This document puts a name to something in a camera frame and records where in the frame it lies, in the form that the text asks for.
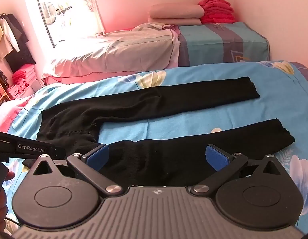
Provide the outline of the person's left hand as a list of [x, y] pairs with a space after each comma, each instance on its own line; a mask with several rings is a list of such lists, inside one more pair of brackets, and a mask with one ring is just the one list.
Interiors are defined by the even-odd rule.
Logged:
[[6, 227], [5, 217], [8, 213], [7, 196], [3, 188], [0, 189], [0, 232]]

